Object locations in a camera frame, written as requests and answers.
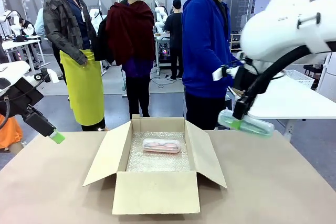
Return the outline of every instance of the plaid jacket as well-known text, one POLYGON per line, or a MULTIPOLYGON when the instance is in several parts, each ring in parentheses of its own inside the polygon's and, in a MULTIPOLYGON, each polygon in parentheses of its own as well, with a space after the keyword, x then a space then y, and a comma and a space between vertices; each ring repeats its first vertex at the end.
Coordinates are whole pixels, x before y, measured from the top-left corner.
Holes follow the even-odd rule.
MULTIPOLYGON (((97 34, 91 23, 86 4, 83 0, 79 0, 79 2, 83 7, 91 49, 94 51, 97 44, 97 34)), ((83 49, 82 36, 68 1, 44 0, 43 21, 47 38, 78 64, 84 64, 87 57, 80 51, 80 49, 83 49)))

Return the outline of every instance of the shoe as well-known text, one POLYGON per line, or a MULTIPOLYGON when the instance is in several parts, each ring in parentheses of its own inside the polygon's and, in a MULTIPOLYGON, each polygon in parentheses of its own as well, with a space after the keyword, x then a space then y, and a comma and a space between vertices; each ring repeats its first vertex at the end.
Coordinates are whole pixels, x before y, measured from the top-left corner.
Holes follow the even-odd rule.
POLYGON ((175 79, 172 79, 172 77, 171 76, 168 76, 168 77, 166 77, 166 79, 168 80, 168 81, 177 81, 177 79, 175 78, 175 79))

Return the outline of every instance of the plastic basket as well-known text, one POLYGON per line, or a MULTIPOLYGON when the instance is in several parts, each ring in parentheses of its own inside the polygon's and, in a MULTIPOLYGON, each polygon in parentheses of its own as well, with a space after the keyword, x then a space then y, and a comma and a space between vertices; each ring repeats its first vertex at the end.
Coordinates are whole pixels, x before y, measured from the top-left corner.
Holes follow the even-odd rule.
POLYGON ((311 86, 314 83, 314 79, 306 76, 303 73, 300 73, 296 70, 284 70, 286 76, 289 78, 292 78, 293 80, 296 80, 297 82, 300 82, 302 85, 306 86, 307 88, 311 88, 311 86))

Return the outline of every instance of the black pants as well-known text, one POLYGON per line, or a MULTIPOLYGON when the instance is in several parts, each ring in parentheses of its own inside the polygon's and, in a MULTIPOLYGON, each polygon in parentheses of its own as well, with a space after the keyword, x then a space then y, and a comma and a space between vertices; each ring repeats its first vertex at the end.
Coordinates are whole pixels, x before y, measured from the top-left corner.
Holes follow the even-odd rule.
POLYGON ((105 129, 106 125, 105 125, 105 118, 103 118, 103 120, 101 120, 99 123, 96 123, 94 125, 90 125, 90 126, 84 126, 82 125, 82 130, 83 131, 98 131, 98 129, 105 129))
POLYGON ((202 130, 213 130, 217 126, 218 115, 225 109, 225 97, 202 98, 185 92, 186 119, 202 130))
POLYGON ((170 57, 172 61, 172 79, 176 79, 176 77, 182 78, 183 75, 182 49, 171 48, 170 57), (179 60, 178 75, 177 75, 177 60, 179 60))
POLYGON ((65 82, 65 84, 67 84, 67 79, 65 77, 64 67, 63 67, 63 64, 61 63, 61 57, 59 55, 59 49, 55 46, 54 43, 52 43, 52 48, 53 48, 53 53, 54 53, 54 56, 56 58, 56 61, 59 65, 59 68, 62 71, 64 82, 65 82))
POLYGON ((150 76, 141 78, 126 77, 126 91, 128 98, 128 105, 130 109, 130 118, 133 114, 140 114, 139 103, 142 110, 143 117, 149 117, 149 83, 150 76))

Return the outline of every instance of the cardboard box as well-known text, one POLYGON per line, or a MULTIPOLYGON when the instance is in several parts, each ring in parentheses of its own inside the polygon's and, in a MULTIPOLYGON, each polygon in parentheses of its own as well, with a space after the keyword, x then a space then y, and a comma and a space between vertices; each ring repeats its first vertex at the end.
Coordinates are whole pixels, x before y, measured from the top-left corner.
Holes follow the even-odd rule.
POLYGON ((226 188, 209 135, 184 118, 139 118, 109 131, 83 186, 116 174, 113 215, 200 212, 197 173, 226 188), (184 132, 191 170, 126 172, 133 132, 184 132))

